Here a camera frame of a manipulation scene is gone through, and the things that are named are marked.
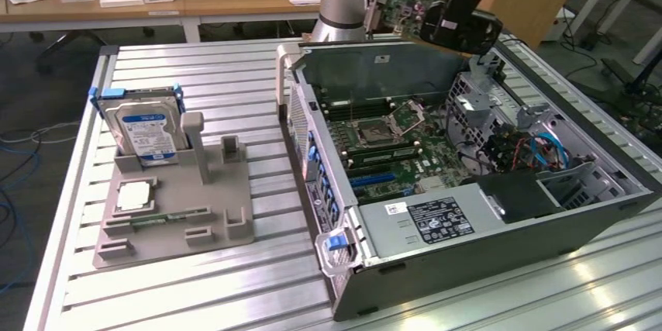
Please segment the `blue expansion slot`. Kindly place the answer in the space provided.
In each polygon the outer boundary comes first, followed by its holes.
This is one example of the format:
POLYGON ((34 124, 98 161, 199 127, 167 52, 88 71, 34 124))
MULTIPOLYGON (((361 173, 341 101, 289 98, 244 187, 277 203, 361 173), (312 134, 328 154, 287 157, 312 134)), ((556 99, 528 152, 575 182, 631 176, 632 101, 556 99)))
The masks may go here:
POLYGON ((351 178, 349 185, 352 188, 360 188, 367 185, 380 184, 393 180, 395 180, 395 174, 388 172, 388 173, 371 174, 371 175, 359 176, 356 178, 351 178))

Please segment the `silver CPU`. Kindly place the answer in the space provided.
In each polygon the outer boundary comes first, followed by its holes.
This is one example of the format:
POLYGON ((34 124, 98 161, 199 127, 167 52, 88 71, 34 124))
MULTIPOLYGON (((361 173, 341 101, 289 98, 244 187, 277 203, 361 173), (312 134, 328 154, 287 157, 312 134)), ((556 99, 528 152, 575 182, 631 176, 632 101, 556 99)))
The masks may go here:
POLYGON ((117 208, 141 209, 149 201, 149 184, 144 181, 124 184, 117 193, 117 208))

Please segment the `black plastic shroud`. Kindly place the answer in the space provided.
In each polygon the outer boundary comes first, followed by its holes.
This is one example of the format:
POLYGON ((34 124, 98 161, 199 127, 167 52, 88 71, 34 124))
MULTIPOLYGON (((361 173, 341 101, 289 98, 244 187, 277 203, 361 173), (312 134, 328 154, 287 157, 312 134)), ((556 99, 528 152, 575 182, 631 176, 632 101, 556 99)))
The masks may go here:
POLYGON ((484 194, 496 202, 506 223, 544 217, 563 211, 534 172, 487 174, 478 176, 475 182, 484 194))

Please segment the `open dark PC case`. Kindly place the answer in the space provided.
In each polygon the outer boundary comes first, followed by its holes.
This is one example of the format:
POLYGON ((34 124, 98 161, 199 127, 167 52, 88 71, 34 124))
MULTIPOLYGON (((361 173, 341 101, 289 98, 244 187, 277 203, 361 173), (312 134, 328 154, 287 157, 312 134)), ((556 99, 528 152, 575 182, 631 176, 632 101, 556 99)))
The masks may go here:
POLYGON ((636 142, 615 143, 594 123, 598 106, 522 44, 500 39, 488 53, 460 55, 383 38, 365 42, 289 42, 276 49, 277 114, 296 191, 335 320, 352 319, 576 251, 618 222, 662 199, 662 168, 636 142), (482 147, 454 144, 446 100, 460 73, 492 78, 520 109, 482 147), (594 162, 624 189, 604 202, 506 223, 439 248, 376 256, 327 129, 321 104, 419 96, 439 114, 448 142, 470 176, 563 171, 594 162), (343 234, 347 247, 328 251, 343 234))

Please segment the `grey metal bay bracket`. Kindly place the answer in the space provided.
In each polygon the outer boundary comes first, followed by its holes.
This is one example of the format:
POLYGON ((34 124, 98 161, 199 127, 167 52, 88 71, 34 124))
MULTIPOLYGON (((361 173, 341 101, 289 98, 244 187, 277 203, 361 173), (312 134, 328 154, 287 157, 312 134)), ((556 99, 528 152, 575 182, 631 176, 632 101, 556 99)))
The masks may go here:
POLYGON ((538 180, 558 205, 568 210, 623 197, 627 193, 604 169, 587 162, 563 171, 542 171, 538 180))

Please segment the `grey power supply unit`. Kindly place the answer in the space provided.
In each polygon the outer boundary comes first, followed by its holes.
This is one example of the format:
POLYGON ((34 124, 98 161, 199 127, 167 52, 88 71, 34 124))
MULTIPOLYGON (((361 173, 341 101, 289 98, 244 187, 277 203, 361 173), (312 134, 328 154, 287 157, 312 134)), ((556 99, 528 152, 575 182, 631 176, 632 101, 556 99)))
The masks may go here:
POLYGON ((363 205, 359 211, 361 227, 380 258, 439 248, 504 227, 478 184, 434 188, 363 205))

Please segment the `green RAM stick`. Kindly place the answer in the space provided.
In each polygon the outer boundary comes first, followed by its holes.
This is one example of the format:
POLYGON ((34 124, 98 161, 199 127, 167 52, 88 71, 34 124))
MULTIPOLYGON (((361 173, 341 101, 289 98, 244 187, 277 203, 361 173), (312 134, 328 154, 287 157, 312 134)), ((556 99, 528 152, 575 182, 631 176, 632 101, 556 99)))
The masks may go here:
POLYGON ((185 220, 187 214, 184 212, 173 212, 131 217, 129 224, 132 224, 133 227, 160 226, 172 222, 181 222, 185 220))

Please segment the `grey printed parts rack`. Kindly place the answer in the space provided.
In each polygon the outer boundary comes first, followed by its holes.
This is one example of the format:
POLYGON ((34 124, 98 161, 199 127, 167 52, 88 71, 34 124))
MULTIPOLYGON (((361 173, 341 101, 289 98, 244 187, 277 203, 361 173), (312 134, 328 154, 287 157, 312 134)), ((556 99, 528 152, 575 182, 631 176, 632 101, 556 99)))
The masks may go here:
POLYGON ((201 141, 200 112, 181 116, 189 148, 177 152, 177 162, 143 167, 135 156, 116 155, 105 198, 93 266, 112 267, 185 256, 252 243, 255 240, 249 168, 245 145, 236 136, 217 143, 201 141), (117 208, 120 187, 149 184, 149 201, 141 209, 117 208), (133 227, 129 218, 184 212, 185 221, 133 227))

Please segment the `metal socket cover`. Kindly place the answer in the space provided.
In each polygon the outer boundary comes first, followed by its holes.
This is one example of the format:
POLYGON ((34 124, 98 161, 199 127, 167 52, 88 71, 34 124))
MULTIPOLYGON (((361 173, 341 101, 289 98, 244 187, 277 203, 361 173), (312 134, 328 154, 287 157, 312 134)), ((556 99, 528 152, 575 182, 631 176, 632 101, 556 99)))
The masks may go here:
POLYGON ((413 99, 407 100, 385 117, 388 127, 399 137, 411 132, 424 120, 424 109, 413 99))

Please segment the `graphics card with black cooler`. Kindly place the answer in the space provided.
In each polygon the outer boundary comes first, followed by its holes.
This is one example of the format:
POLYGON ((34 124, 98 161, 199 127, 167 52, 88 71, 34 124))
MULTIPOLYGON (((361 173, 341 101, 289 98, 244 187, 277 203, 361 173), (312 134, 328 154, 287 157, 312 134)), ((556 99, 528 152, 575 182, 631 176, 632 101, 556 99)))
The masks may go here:
POLYGON ((486 54, 496 42, 503 23, 480 9, 470 17, 444 17, 443 0, 375 0, 367 29, 391 29, 401 39, 466 55, 486 54))

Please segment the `CPU socket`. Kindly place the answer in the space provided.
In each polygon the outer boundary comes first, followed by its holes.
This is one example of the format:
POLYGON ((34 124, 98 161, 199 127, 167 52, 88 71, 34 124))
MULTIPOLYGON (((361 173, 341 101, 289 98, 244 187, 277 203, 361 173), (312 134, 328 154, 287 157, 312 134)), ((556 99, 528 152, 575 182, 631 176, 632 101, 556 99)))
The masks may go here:
POLYGON ((357 131, 367 145, 385 144, 393 141, 393 133, 381 119, 359 122, 357 131))

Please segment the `installed RAM stick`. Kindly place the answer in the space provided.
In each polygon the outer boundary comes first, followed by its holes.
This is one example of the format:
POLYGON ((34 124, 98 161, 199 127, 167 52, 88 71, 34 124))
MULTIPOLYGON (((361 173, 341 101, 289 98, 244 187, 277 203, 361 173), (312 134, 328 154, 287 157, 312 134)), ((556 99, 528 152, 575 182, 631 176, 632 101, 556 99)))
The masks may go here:
POLYGON ((403 157, 408 156, 416 153, 416 148, 415 147, 405 147, 405 148, 399 148, 399 149, 391 149, 391 150, 376 150, 376 151, 368 151, 364 153, 352 153, 347 155, 348 159, 352 159, 355 163, 359 163, 361 161, 368 162, 373 160, 387 160, 392 159, 395 157, 403 157))

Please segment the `perforated metal disk bay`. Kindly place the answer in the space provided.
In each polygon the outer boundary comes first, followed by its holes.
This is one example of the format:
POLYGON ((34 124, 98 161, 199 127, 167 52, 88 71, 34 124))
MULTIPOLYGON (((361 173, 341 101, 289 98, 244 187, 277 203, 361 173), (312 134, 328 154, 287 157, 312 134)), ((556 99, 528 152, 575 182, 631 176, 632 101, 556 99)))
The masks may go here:
POLYGON ((482 147, 494 131, 508 124, 518 124, 520 105, 492 78, 474 82, 468 72, 460 73, 452 83, 447 100, 448 138, 454 144, 482 147))

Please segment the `hard disk in blue caddy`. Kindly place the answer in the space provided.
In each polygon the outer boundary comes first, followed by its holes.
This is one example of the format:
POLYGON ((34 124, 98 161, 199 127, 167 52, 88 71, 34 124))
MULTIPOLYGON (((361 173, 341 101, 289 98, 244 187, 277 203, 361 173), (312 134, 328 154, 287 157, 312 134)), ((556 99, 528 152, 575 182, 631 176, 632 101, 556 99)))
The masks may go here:
POLYGON ((137 157, 144 167, 175 164, 177 152, 189 147, 181 130, 185 107, 180 85, 143 89, 92 87, 88 96, 120 155, 137 157))

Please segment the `green motherboard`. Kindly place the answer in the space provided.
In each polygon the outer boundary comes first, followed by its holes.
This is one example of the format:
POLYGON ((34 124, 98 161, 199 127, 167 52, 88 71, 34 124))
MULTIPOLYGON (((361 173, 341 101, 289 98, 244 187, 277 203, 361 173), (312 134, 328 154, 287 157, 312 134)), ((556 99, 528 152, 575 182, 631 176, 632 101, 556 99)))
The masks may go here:
POLYGON ((458 150, 448 142, 444 130, 439 122, 439 114, 419 96, 404 96, 384 99, 389 104, 389 113, 407 100, 413 99, 424 109, 424 122, 403 137, 393 132, 391 143, 367 145, 360 138, 357 123, 381 119, 385 123, 385 116, 364 118, 351 121, 329 121, 324 118, 329 137, 339 155, 344 173, 348 178, 359 176, 393 173, 395 180, 380 184, 352 188, 353 195, 360 204, 380 202, 396 197, 421 194, 431 188, 451 188, 458 186, 468 176, 468 170, 458 158, 458 150), (347 158, 348 154, 364 153, 376 150, 391 150, 405 147, 415 147, 416 153, 387 160, 373 160, 355 163, 347 158))

